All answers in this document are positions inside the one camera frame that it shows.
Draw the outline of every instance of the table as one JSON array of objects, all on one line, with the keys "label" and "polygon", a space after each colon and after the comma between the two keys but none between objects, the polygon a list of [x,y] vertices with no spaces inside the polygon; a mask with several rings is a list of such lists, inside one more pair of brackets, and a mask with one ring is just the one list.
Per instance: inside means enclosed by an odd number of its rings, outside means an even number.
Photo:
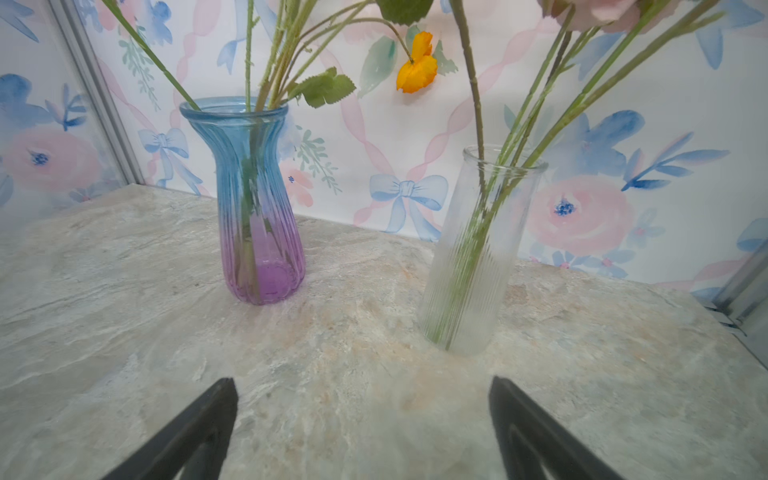
[{"label": "table", "polygon": [[215,200],[129,186],[0,237],[0,477],[100,478],[232,376],[222,479],[504,478],[498,374],[627,480],[768,478],[768,373],[687,293],[520,262],[465,358],[414,326],[433,245],[298,224],[306,279],[262,307]]}]

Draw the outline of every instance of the blue flower center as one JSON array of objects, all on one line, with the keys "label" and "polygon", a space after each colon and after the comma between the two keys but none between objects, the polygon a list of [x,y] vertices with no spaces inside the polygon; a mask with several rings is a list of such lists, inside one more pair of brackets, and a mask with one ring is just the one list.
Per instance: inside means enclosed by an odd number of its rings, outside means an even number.
[{"label": "blue flower center", "polygon": [[46,163],[48,163],[48,155],[46,154],[36,154],[35,152],[29,152],[32,156],[32,163],[37,167],[42,167]]},{"label": "blue flower center", "polygon": [[576,207],[564,198],[560,200],[559,204],[554,206],[554,212],[561,217],[574,213],[574,210],[576,210]]}]

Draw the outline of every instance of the yellow flower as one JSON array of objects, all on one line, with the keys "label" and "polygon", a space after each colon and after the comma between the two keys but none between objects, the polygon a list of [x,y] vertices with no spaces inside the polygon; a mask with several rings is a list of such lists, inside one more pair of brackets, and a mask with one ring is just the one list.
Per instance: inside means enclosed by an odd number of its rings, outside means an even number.
[{"label": "yellow flower", "polygon": [[412,94],[431,84],[437,75],[437,60],[432,57],[432,34],[426,31],[413,38],[413,63],[410,60],[397,74],[397,89]]}]

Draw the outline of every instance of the bow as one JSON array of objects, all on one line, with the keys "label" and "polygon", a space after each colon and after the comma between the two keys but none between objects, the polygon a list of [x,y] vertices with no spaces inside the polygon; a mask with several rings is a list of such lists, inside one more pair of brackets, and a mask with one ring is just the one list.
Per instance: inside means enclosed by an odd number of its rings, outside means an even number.
[{"label": "bow", "polygon": [[156,185],[165,188],[165,184],[174,177],[174,168],[182,179],[187,182],[190,189],[200,195],[198,184],[203,181],[196,177],[189,169],[176,158],[176,155],[182,158],[189,158],[187,153],[187,138],[178,128],[171,128],[167,134],[155,134],[152,130],[139,130],[139,138],[144,145],[144,149],[151,154],[159,153],[163,161],[164,178],[157,181]]},{"label": "bow", "polygon": [[416,233],[424,241],[436,242],[440,239],[440,230],[436,229],[422,215],[417,203],[430,210],[442,209],[445,197],[448,195],[448,181],[440,175],[430,175],[418,182],[412,180],[400,181],[394,175],[377,174],[371,177],[371,198],[377,202],[395,199],[392,204],[392,214],[386,233],[397,233],[406,224],[406,206],[404,198],[411,200],[410,211]]}]

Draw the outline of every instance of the ombre glass vase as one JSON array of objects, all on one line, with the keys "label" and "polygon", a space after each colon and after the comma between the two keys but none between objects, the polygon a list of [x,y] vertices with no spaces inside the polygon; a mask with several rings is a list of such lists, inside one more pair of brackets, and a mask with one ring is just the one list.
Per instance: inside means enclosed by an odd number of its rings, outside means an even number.
[{"label": "ombre glass vase", "polygon": [[249,303],[283,300],[306,263],[278,168],[277,142],[288,107],[246,112],[245,97],[203,98],[182,115],[216,158],[221,261],[227,286]]},{"label": "ombre glass vase", "polygon": [[481,161],[477,147],[464,149],[417,314],[429,340],[461,355],[480,353],[491,341],[528,207],[547,169],[497,165],[500,152],[486,145]]}]

